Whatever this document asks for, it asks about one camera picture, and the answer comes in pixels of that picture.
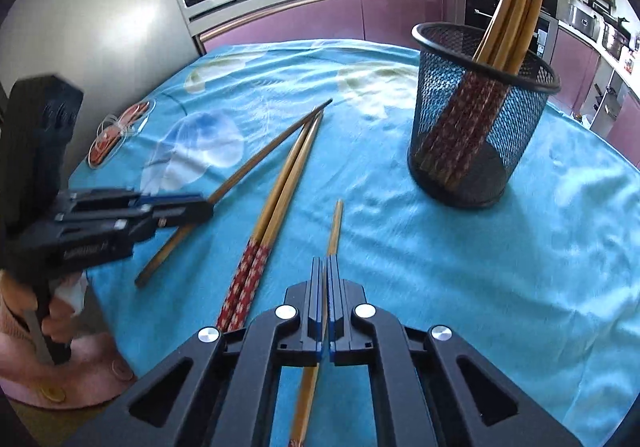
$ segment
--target yellow button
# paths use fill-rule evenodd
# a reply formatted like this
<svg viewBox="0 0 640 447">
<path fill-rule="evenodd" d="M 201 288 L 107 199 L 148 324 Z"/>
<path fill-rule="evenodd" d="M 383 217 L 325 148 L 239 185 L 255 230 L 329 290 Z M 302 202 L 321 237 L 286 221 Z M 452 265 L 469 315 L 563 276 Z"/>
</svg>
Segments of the yellow button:
<svg viewBox="0 0 640 447">
<path fill-rule="evenodd" d="M 62 403 L 66 399 L 64 390 L 60 387 L 54 387 L 52 385 L 41 385 L 40 392 L 42 396 L 53 403 Z"/>
</svg>

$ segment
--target chopstick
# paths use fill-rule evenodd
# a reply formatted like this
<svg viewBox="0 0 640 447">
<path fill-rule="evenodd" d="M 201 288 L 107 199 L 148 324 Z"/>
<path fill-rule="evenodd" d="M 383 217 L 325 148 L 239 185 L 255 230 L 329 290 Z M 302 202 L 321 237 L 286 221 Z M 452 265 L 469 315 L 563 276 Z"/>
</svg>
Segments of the chopstick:
<svg viewBox="0 0 640 447">
<path fill-rule="evenodd" d="M 287 127 L 283 132 L 281 132 L 276 138 L 270 141 L 265 147 L 263 147 L 258 153 L 254 154 L 247 162 L 242 165 L 240 169 L 238 169 L 235 173 L 229 176 L 223 184 L 218 187 L 218 189 L 213 192 L 207 199 L 207 202 L 214 205 L 218 203 L 222 197 L 229 192 L 238 182 L 244 178 L 249 172 L 251 172 L 254 167 L 258 165 L 263 159 L 265 159 L 271 151 L 276 149 L 282 142 L 287 140 L 297 129 L 305 125 L 305 123 L 310 122 L 314 119 L 314 117 L 321 112 L 326 106 L 331 104 L 333 99 L 330 98 L 328 101 L 324 102 L 320 106 L 316 107 L 311 112 L 307 113 L 305 116 L 300 118 L 297 122 L 292 123 L 289 127 Z M 143 268 L 142 272 L 136 278 L 136 286 L 138 288 L 142 288 L 148 283 L 151 276 L 154 272 L 164 263 L 167 257 L 174 251 L 174 248 L 180 243 L 185 237 L 187 237 L 190 232 L 196 227 L 196 225 L 185 225 L 183 227 L 179 227 L 174 234 L 169 238 L 169 240 L 156 252 L 156 255 L 151 258 L 151 260 L 146 264 L 145 268 Z"/>
<path fill-rule="evenodd" d="M 340 223 L 342 222 L 342 210 L 344 203 L 338 200 L 335 204 L 334 221 L 331 226 L 331 236 L 329 238 L 329 246 L 327 255 L 338 253 L 338 240 L 340 238 Z M 328 321 L 328 309 L 326 300 L 327 279 L 326 271 L 322 272 L 322 339 L 326 334 Z M 289 447 L 302 447 L 306 431 L 309 427 L 309 418 L 311 417 L 311 408 L 316 393 L 316 382 L 318 381 L 318 372 L 320 364 L 313 367 L 305 367 L 302 371 L 302 379 L 300 380 L 300 388 L 298 390 L 298 401 L 296 402 L 296 411 L 293 417 L 291 433 L 289 435 Z"/>
<path fill-rule="evenodd" d="M 516 74 L 524 61 L 524 58 L 529 49 L 529 43 L 533 37 L 533 33 L 536 30 L 538 24 L 538 16 L 540 15 L 540 9 L 542 8 L 543 0 L 531 0 L 531 6 L 527 18 L 521 26 L 518 42 L 511 53 L 510 62 L 507 65 L 505 71 L 510 74 Z"/>
<path fill-rule="evenodd" d="M 502 41 L 497 48 L 495 59 L 492 62 L 494 68 L 498 70 L 503 70 L 507 63 L 507 59 L 509 58 L 511 49 L 514 45 L 514 40 L 516 40 L 516 36 L 520 29 L 522 15 L 524 14 L 526 5 L 527 0 L 513 0 L 510 5 L 509 21 L 506 24 Z"/>
<path fill-rule="evenodd" d="M 305 143 L 306 136 L 309 134 L 310 129 L 311 124 L 306 123 L 300 131 L 300 135 L 298 136 L 296 143 L 293 144 L 291 151 L 289 151 L 289 156 L 287 156 L 287 159 L 282 166 L 282 170 L 276 178 L 276 182 L 274 183 L 269 197 L 262 208 L 260 217 L 258 217 L 258 221 L 255 223 L 254 231 L 251 233 L 249 242 L 247 243 L 244 252 L 242 252 L 242 257 L 240 258 L 240 262 L 236 268 L 236 273 L 231 281 L 229 290 L 226 292 L 225 300 L 222 304 L 222 309 L 220 310 L 220 316 L 216 322 L 216 328 L 222 332 L 226 332 L 228 329 L 229 322 L 231 321 L 231 317 L 233 316 L 233 313 L 236 310 L 236 305 L 238 304 L 240 291 L 242 286 L 244 286 L 247 275 L 249 274 L 249 269 L 254 262 L 255 253 L 257 252 L 258 247 L 260 247 L 260 242 L 264 237 L 264 231 L 267 229 L 267 225 L 273 216 L 273 210 L 276 207 L 276 203 L 282 193 L 282 189 L 285 186 L 289 173 L 296 162 L 296 158 Z"/>
<path fill-rule="evenodd" d="M 282 227 L 282 222 L 284 221 L 287 209 L 289 208 L 293 193 L 298 186 L 300 176 L 302 176 L 306 160 L 309 156 L 309 151 L 311 151 L 311 147 L 316 140 L 316 134 L 318 133 L 318 128 L 320 127 L 321 120 L 322 112 L 319 112 L 316 115 L 315 120 L 313 121 L 308 135 L 306 135 L 305 143 L 303 143 L 302 148 L 300 149 L 300 153 L 296 158 L 296 162 L 291 169 L 289 177 L 287 177 L 287 180 L 282 189 L 282 193 L 280 194 L 278 202 L 273 209 L 271 220 L 269 221 L 269 224 L 264 231 L 264 235 L 262 236 L 262 240 L 260 242 L 260 247 L 258 247 L 255 253 L 255 258 L 251 265 L 251 268 L 249 269 L 249 273 L 247 274 L 244 286 L 242 286 L 240 290 L 238 303 L 229 322 L 229 326 L 227 329 L 228 331 L 234 331 L 242 328 L 247 316 L 249 315 L 249 309 L 251 307 L 251 303 L 254 300 L 255 292 L 258 289 L 260 278 L 264 273 L 265 265 L 267 264 L 267 260 L 271 253 L 271 250 L 273 249 L 276 238 L 278 237 L 280 228 Z"/>
<path fill-rule="evenodd" d="M 517 74 L 527 55 L 542 0 L 500 0 L 474 61 Z M 494 125 L 510 87 L 466 71 L 434 128 L 420 143 L 420 168 L 454 192 Z"/>
<path fill-rule="evenodd" d="M 494 17 L 491 19 L 488 29 L 484 32 L 482 42 L 476 50 L 474 61 L 481 62 L 482 64 L 489 63 L 495 44 L 499 42 L 498 38 L 502 32 L 504 22 L 507 19 L 508 6 L 511 5 L 511 1 L 512 0 L 500 0 L 500 3 L 498 3 Z"/>
</svg>

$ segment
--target cabinet handle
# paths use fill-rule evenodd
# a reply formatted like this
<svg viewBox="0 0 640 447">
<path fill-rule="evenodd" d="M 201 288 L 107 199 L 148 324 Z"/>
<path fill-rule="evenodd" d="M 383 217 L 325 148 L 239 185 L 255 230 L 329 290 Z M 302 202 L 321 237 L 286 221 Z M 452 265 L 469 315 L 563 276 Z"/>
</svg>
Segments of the cabinet handle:
<svg viewBox="0 0 640 447">
<path fill-rule="evenodd" d="M 484 16 L 484 17 L 488 17 L 489 19 L 493 19 L 493 18 L 494 18 L 494 16 L 493 16 L 493 15 L 489 15 L 489 14 L 487 14 L 487 13 L 481 12 L 480 10 L 478 10 L 478 8 L 476 8 L 476 9 L 474 10 L 474 12 L 476 12 L 478 15 L 482 15 L 482 16 Z"/>
<path fill-rule="evenodd" d="M 609 115 L 609 118 L 612 118 L 613 120 L 618 119 L 618 117 L 616 117 L 612 112 L 610 112 L 609 107 L 604 106 L 604 111 Z"/>
</svg>

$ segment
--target built-in oven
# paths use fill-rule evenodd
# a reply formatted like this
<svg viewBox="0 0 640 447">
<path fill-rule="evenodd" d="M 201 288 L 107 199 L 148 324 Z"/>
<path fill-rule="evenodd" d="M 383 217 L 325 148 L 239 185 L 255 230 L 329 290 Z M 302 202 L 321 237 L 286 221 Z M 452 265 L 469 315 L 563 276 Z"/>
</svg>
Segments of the built-in oven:
<svg viewBox="0 0 640 447">
<path fill-rule="evenodd" d="M 465 24 L 486 30 L 499 2 L 500 0 L 465 0 Z M 529 49 L 550 63 L 557 34 L 558 21 L 544 13 L 541 14 Z"/>
</svg>

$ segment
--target metal screw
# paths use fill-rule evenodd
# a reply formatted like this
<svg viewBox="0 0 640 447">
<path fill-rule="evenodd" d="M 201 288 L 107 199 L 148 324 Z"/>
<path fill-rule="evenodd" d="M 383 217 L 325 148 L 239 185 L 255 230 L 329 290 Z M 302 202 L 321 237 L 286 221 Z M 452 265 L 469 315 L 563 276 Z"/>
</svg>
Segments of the metal screw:
<svg viewBox="0 0 640 447">
<path fill-rule="evenodd" d="M 201 342 L 215 342 L 220 338 L 220 332 L 215 328 L 203 328 L 198 332 L 198 338 Z"/>
<path fill-rule="evenodd" d="M 376 314 L 376 309 L 370 304 L 358 304 L 355 309 L 356 315 L 361 319 L 369 319 Z"/>
<path fill-rule="evenodd" d="M 453 335 L 452 331 L 446 326 L 436 326 L 431 330 L 431 336 L 437 341 L 448 341 Z"/>
<path fill-rule="evenodd" d="M 288 321 L 296 316 L 296 309 L 293 306 L 289 306 L 288 304 L 283 304 L 282 306 L 278 306 L 276 308 L 276 317 L 282 319 L 284 321 Z"/>
</svg>

